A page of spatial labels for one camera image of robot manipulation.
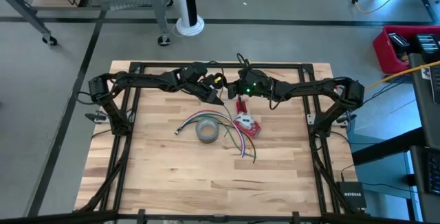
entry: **red bin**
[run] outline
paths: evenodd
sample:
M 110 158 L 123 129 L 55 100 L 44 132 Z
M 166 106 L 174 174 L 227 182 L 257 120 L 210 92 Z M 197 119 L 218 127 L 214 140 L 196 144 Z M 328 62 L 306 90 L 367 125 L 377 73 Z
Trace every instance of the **red bin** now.
M 385 74 L 396 74 L 409 68 L 408 62 L 402 62 L 396 56 L 388 34 L 397 33 L 411 43 L 417 34 L 435 34 L 440 38 L 440 27 L 438 26 L 385 26 L 382 32 L 373 41 L 374 50 L 380 67 Z

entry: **wooden board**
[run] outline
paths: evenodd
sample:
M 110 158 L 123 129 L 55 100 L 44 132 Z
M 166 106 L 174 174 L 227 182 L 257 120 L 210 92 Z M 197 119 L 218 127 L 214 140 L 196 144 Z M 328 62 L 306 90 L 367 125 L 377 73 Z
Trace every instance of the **wooden board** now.
M 129 61 L 114 61 L 111 72 L 126 71 L 129 64 Z M 330 64 L 313 66 L 317 79 L 332 77 Z M 168 70 L 171 69 L 151 68 L 146 73 L 160 74 Z M 219 71 L 210 69 L 210 73 Z M 279 80 L 299 82 L 297 69 L 264 72 Z M 225 76 L 229 81 L 236 80 L 237 69 L 225 69 Z M 121 103 L 122 96 L 121 93 L 115 99 L 117 104 Z M 235 103 L 227 96 L 224 91 L 222 99 L 235 115 Z M 212 109 L 226 113 L 223 107 L 201 103 L 183 92 L 141 90 L 120 211 L 137 213 L 138 209 L 146 209 L 149 214 L 271 216 L 290 216 L 292 211 L 299 211 L 301 216 L 319 216 L 302 98 L 281 103 L 274 111 L 270 111 L 266 99 L 253 97 L 245 101 L 248 112 L 263 129 L 254 139 L 255 164 L 250 157 L 239 157 L 239 150 L 230 137 L 223 137 L 224 128 L 213 144 L 197 140 L 194 124 L 179 135 L 174 134 L 194 112 Z M 323 110 L 333 103 L 326 97 L 320 98 L 320 102 Z M 108 128 L 98 125 L 95 133 Z M 333 130 L 346 135 L 341 128 Z M 75 208 L 86 204 L 104 181 L 112 143 L 110 133 L 91 141 Z M 351 151 L 347 141 L 340 136 L 332 135 L 328 143 L 335 179 L 340 180 L 340 171 L 353 164 Z M 344 177 L 356 180 L 354 168 L 345 170 Z M 324 188 L 327 209 L 331 210 L 326 184 Z M 115 184 L 111 190 L 111 204 L 114 191 Z

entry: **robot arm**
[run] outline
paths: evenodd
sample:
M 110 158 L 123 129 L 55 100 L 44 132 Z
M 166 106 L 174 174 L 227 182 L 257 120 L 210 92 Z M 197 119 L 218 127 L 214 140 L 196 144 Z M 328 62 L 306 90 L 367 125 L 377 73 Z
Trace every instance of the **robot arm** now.
M 284 102 L 293 97 L 324 95 L 335 103 L 325 113 L 317 114 L 312 126 L 313 133 L 329 135 L 331 124 L 347 111 L 354 111 L 362 106 L 364 87 L 350 78 L 332 78 L 313 82 L 288 83 L 266 76 L 261 70 L 246 65 L 239 70 L 239 79 L 227 83 L 220 73 L 206 76 L 206 63 L 195 62 L 187 68 L 179 68 L 160 75 L 131 74 L 118 72 L 103 74 L 89 81 L 91 100 L 102 106 L 110 119 L 111 131 L 114 135 L 127 135 L 131 124 L 126 113 L 118 109 L 113 99 L 129 87 L 157 88 L 162 91 L 175 93 L 184 91 L 194 95 L 200 101 L 223 105 L 217 97 L 217 89 L 228 88 L 228 98 L 236 95 L 249 95 L 267 98 L 270 103 Z M 109 89 L 107 81 L 113 82 Z M 339 87 L 342 93 L 336 93 Z
M 288 83 L 266 76 L 261 70 L 253 69 L 251 65 L 239 71 L 240 78 L 229 83 L 228 97 L 236 95 L 260 96 L 267 98 L 270 109 L 272 101 L 284 102 L 293 97 L 328 96 L 334 104 L 324 113 L 318 113 L 311 127 L 312 133 L 329 136 L 331 124 L 347 111 L 354 111 L 362 106 L 364 101 L 364 86 L 350 78 L 330 78 L 313 82 Z
M 128 135 L 131 124 L 126 113 L 119 110 L 113 101 L 121 91 L 130 87 L 156 88 L 169 93 L 184 91 L 198 97 L 202 102 L 223 105 L 217 97 L 217 89 L 222 88 L 226 80 L 221 74 L 205 77 L 207 73 L 205 63 L 195 62 L 187 68 L 175 69 L 160 75 L 131 74 L 124 71 L 103 74 L 89 81 L 91 101 L 102 106 L 107 112 L 114 135 Z M 111 89 L 107 84 L 109 80 L 113 83 Z

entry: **roll of tape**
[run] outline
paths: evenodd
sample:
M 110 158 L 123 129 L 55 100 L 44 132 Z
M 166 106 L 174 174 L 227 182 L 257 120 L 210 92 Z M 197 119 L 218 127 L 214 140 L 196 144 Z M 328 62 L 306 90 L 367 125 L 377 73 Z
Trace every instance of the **roll of tape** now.
M 205 126 L 213 127 L 214 133 L 212 135 L 202 134 L 201 130 Z M 217 123 L 217 120 L 215 120 L 214 118 L 204 117 L 197 122 L 195 126 L 195 132 L 200 142 L 203 142 L 205 144 L 210 144 L 215 142 L 215 140 L 219 137 L 219 124 Z

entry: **concrete floor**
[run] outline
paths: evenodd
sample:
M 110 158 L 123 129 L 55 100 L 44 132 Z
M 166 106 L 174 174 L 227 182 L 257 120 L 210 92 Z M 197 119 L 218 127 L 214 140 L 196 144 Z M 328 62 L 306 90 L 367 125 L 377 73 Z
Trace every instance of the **concrete floor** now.
M 370 10 L 384 1 L 360 0 L 360 5 Z M 430 0 L 437 12 L 440 9 L 435 1 Z M 429 21 L 420 0 L 392 0 L 369 15 L 360 14 L 349 0 L 197 0 L 197 7 L 202 17 L 211 19 Z M 44 11 L 38 15 L 97 17 L 98 12 Z M 0 16 L 18 14 L 0 0 Z M 168 16 L 178 17 L 177 8 L 171 8 Z M 152 14 L 120 11 L 107 17 L 144 18 Z M 41 35 L 27 23 L 0 23 L 0 219 L 23 216 L 28 208 L 94 28 L 86 23 L 47 26 L 58 39 L 58 47 L 44 46 Z M 228 61 L 241 52 L 252 61 L 331 63 L 334 76 L 352 77 L 369 85 L 383 76 L 372 46 L 380 32 L 381 27 L 207 25 L 199 36 L 172 37 L 172 45 L 159 47 L 156 25 L 104 24 L 85 82 L 108 72 L 112 60 Z M 366 98 L 373 94 L 367 92 Z M 385 93 L 357 112 L 353 131 L 388 139 L 417 127 L 414 99 L 411 85 Z M 95 108 L 76 105 L 40 214 L 72 210 L 94 129 L 84 114 Z M 408 120 L 401 119 L 402 113 L 410 114 Z M 374 178 L 369 183 L 393 180 Z M 371 203 L 384 198 L 383 194 L 369 194 Z M 383 206 L 390 206 L 390 202 L 406 205 L 399 193 L 390 194 L 397 197 L 385 197 L 383 205 L 370 208 L 371 214 L 407 219 L 406 210 L 384 211 Z

